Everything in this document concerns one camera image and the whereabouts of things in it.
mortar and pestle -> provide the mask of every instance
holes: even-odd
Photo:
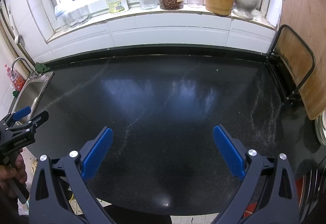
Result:
[[[252,12],[257,8],[259,0],[234,0],[236,7],[232,10],[233,14],[246,19],[252,20]]]

speckled granite countertop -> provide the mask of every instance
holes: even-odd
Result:
[[[263,63],[148,55],[54,71],[36,110],[47,109],[49,121],[28,148],[36,157],[66,156],[109,126],[113,145],[89,187],[118,206],[167,215],[220,212],[239,184],[213,141],[220,123],[247,148],[287,154],[296,178],[326,156],[302,104],[282,106]]]

black handle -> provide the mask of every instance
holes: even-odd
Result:
[[[16,151],[8,156],[11,166],[13,168],[15,168],[16,170],[17,170],[17,167],[15,165],[15,162],[16,162],[18,155],[19,155],[19,152]],[[26,184],[20,183],[16,178],[8,179],[7,182],[9,184],[9,186],[11,187],[11,189],[17,195],[19,201],[22,204],[25,204],[27,199],[29,198],[29,191],[26,189]]]
[[[19,201],[25,204],[29,198],[29,191],[26,189],[26,184],[20,183],[16,178],[8,179],[7,183],[17,195]]]

silver screw head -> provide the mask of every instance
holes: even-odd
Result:
[[[255,151],[255,150],[248,150],[248,154],[250,156],[256,156],[257,155],[257,151]]]
[[[69,156],[72,157],[72,158],[77,157],[78,156],[78,151],[73,150],[72,152],[69,153]]]
[[[47,158],[48,157],[45,154],[43,154],[42,156],[40,156],[40,161],[45,161]]]
[[[281,154],[280,154],[280,158],[281,158],[282,160],[286,160],[286,155],[285,155],[284,153],[281,153]]]

finger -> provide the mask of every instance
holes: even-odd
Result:
[[[16,177],[16,178],[20,183],[27,182],[27,172],[25,170],[23,170],[22,172],[20,172],[19,177]]]
[[[15,161],[15,165],[16,165],[17,169],[20,169],[23,167],[24,159],[21,154],[18,154],[16,161]]]
[[[9,185],[8,185],[7,181],[0,182],[0,187],[1,187],[2,191],[4,192],[4,194],[8,195]]]
[[[15,168],[0,165],[0,181],[13,178],[16,176],[16,174],[17,174],[17,171]]]
[[[15,192],[11,189],[11,187],[8,185],[7,181],[0,182],[0,187],[3,190],[4,194],[10,198],[15,198],[16,194]]]

